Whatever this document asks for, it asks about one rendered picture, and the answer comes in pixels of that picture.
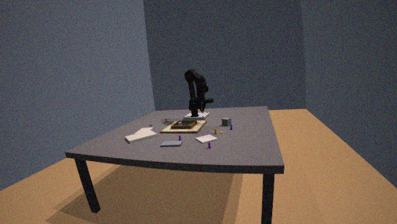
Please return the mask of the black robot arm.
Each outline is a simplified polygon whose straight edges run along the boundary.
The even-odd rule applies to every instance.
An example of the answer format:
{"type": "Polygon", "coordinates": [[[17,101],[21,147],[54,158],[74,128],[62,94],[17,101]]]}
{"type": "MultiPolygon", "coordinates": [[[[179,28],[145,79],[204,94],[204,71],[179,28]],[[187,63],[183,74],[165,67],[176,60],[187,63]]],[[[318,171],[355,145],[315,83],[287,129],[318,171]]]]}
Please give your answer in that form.
{"type": "Polygon", "coordinates": [[[196,103],[201,103],[204,101],[204,97],[203,95],[201,95],[200,97],[197,96],[196,98],[196,94],[195,94],[195,89],[194,89],[194,85],[193,85],[193,80],[196,83],[196,91],[197,92],[208,92],[209,88],[206,85],[206,80],[204,78],[204,76],[199,75],[195,69],[189,69],[185,74],[184,77],[186,79],[186,81],[188,82],[188,86],[189,86],[189,91],[190,91],[190,96],[191,99],[194,99],[195,103],[190,103],[189,104],[189,110],[191,111],[191,117],[198,117],[198,109],[200,109],[196,103]]]}

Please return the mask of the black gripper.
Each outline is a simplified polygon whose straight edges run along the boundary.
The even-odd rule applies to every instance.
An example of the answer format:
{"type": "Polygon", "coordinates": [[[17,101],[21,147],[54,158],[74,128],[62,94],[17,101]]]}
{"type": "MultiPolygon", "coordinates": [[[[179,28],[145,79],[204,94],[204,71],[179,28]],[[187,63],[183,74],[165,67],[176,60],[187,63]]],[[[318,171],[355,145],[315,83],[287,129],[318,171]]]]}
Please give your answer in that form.
{"type": "MultiPolygon", "coordinates": [[[[204,97],[204,92],[198,92],[196,95],[197,96],[201,96],[201,95],[203,95],[203,97],[204,97]]],[[[213,98],[208,98],[208,99],[206,99],[206,98],[204,97],[204,101],[203,101],[203,103],[196,103],[196,105],[200,108],[200,111],[202,112],[204,112],[204,109],[205,109],[205,106],[206,106],[206,104],[207,103],[213,103],[214,102],[214,99],[213,98]],[[202,105],[201,105],[202,104],[202,105]]],[[[191,99],[191,100],[189,100],[189,103],[195,103],[194,102],[194,99],[191,99]]]]}

